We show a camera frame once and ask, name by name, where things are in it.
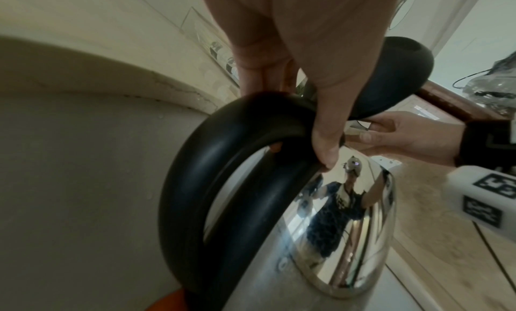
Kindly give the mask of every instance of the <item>reflective surface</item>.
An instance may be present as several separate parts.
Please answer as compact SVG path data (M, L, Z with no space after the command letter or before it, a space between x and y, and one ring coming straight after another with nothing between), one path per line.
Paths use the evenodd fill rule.
M394 12L394 17L392 17L391 24L389 25L389 29L394 29L400 22L402 22L403 18L408 14L412 5L414 5L415 0L401 0L398 6L396 7L396 11Z
M349 297L373 285L385 262L395 221L393 178L342 147L337 166L316 175L283 220L304 277L326 294Z

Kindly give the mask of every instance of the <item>kettle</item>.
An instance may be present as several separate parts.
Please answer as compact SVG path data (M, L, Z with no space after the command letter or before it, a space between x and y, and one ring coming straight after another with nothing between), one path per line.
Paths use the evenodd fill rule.
M386 37L350 120L413 94L432 68L426 47ZM183 285L169 301L189 311L365 308L393 235L394 179L346 147L344 136L337 165L321 173L311 146L315 114L313 99L257 93L224 106L188 138L159 207L162 253ZM205 233L208 212L230 175L279 141L281 151L261 157ZM170 311L177 311L174 303Z

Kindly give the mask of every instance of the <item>qr-like tag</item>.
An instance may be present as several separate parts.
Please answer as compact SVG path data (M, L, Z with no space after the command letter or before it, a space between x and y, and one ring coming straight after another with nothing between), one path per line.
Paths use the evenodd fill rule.
M498 208L464 196L462 210L481 221L495 226L496 228L500 228L503 212Z
M516 180L510 177L491 173L473 185L510 199L516 199Z

